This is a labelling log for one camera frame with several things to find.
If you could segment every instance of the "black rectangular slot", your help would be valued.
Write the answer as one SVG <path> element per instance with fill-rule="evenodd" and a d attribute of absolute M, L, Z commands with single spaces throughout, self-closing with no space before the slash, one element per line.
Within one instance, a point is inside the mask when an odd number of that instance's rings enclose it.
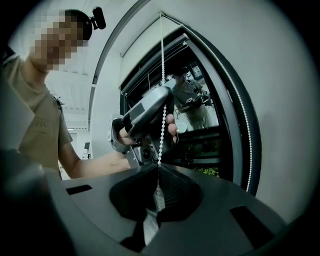
<path fill-rule="evenodd" d="M 268 243 L 275 236 L 254 216 L 247 207 L 239 206 L 230 210 L 254 249 Z"/>
<path fill-rule="evenodd" d="M 81 186 L 67 188 L 66 191 L 69 195 L 73 195 L 73 194 L 78 194 L 91 189 L 92 187 L 89 185 L 81 185 Z"/>

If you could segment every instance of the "gray wall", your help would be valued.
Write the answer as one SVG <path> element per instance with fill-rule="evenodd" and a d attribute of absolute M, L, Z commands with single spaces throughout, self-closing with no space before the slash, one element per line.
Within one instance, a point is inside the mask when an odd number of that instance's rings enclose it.
<path fill-rule="evenodd" d="M 257 198 L 292 221 L 319 175 L 320 83 L 303 40 L 266 1 L 153 1 L 210 40 L 238 72 L 261 130 Z"/>

